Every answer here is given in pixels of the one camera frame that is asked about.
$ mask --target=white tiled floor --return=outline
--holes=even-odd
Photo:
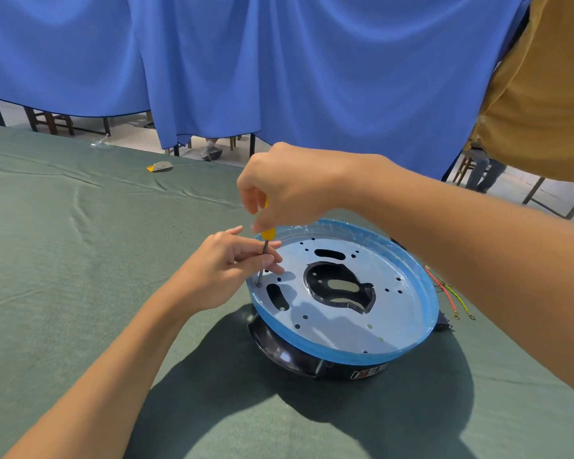
[[[0,101],[0,110],[2,111],[7,126],[31,131],[30,124],[21,106]],[[90,128],[98,131],[103,130],[101,119],[74,117],[73,121],[76,127]],[[107,143],[143,151],[164,153],[155,130],[143,127],[144,124],[147,123],[145,114],[111,117],[109,121],[111,124],[111,137],[107,138]],[[40,126],[39,130],[49,133],[46,126]],[[66,129],[60,129],[60,132],[61,135],[68,137]],[[102,136],[77,131],[74,138],[93,142],[100,140]],[[217,162],[244,167],[248,161],[249,142],[249,136],[243,135],[242,140],[237,141],[236,148],[230,151],[230,141],[227,138],[220,139],[217,142],[217,146],[223,148],[223,154]],[[180,155],[185,158],[201,159],[200,151],[206,144],[206,141],[203,138],[193,137],[191,144],[192,149],[181,147]],[[265,142],[259,139],[256,141],[256,152],[268,151],[269,148],[270,146]],[[497,180],[497,183],[491,187],[489,194],[518,204],[523,201],[537,179],[538,177],[532,174],[527,174],[515,168],[508,168]],[[541,189],[536,193],[535,198],[556,211],[566,214],[574,205],[574,184],[555,180],[545,181]],[[535,203],[530,202],[528,206],[548,213],[548,211]]]

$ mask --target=yellow-green wire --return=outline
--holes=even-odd
[[[457,298],[457,299],[459,300],[459,302],[461,303],[461,305],[463,306],[463,308],[466,310],[467,315],[468,315],[468,316],[472,316],[472,314],[470,314],[470,311],[467,310],[466,303],[463,302],[463,300],[459,297],[459,295],[458,295],[457,293],[455,293],[450,286],[448,286],[448,285],[446,285],[446,284],[444,284],[444,286],[445,286],[446,289],[449,290],[453,295],[455,295],[455,298]]]

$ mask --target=blue jeans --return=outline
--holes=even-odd
[[[505,171],[506,165],[489,157],[483,150],[470,148],[463,152],[467,158],[472,158],[475,162],[475,168],[472,169],[470,177],[467,180],[466,188],[468,190],[475,190],[476,192],[486,193],[489,188],[495,183],[497,178]],[[490,165],[489,171],[485,178],[485,169]]]

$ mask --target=yellow curtain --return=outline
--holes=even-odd
[[[574,182],[574,0],[533,0],[470,140],[523,171]]]

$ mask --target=label sticker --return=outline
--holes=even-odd
[[[371,369],[353,372],[353,375],[351,375],[351,380],[356,380],[358,378],[371,377],[373,375],[378,374],[379,372],[382,372],[386,368],[387,368],[387,364],[382,364],[382,365],[377,365],[376,367],[373,367]]]

